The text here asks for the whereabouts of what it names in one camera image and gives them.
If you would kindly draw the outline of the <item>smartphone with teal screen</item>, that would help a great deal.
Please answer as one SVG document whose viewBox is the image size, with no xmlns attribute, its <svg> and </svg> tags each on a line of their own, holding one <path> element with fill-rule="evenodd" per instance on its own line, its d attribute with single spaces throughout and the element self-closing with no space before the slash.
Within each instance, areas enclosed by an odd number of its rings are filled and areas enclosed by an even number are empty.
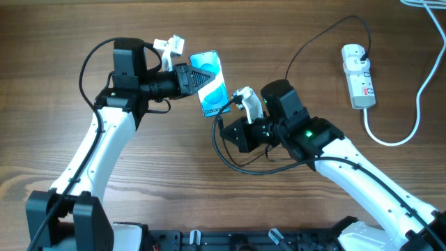
<svg viewBox="0 0 446 251">
<path fill-rule="evenodd" d="M 198 91 L 203 116 L 212 117 L 229 101 L 219 55 L 215 50 L 191 54 L 190 63 L 215 74 L 215 79 Z"/>
</svg>

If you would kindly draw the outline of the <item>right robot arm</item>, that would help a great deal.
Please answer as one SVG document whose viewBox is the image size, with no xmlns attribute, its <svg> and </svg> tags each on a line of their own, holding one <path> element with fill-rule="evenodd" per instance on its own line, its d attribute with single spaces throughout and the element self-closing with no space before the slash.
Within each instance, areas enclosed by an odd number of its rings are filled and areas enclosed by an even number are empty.
<svg viewBox="0 0 446 251">
<path fill-rule="evenodd" d="M 295 161 L 276 172 L 307 165 L 346 191 L 380 225 L 356 218 L 339 223 L 334 235 L 343 250 L 444 250 L 445 214 L 405 191 L 368 161 L 331 122 L 311 117 L 286 79 L 271 82 L 257 96 L 248 86 L 230 105 L 246 115 L 224 127 L 215 118 L 212 133 L 249 153 L 262 144 L 282 145 Z"/>
</svg>

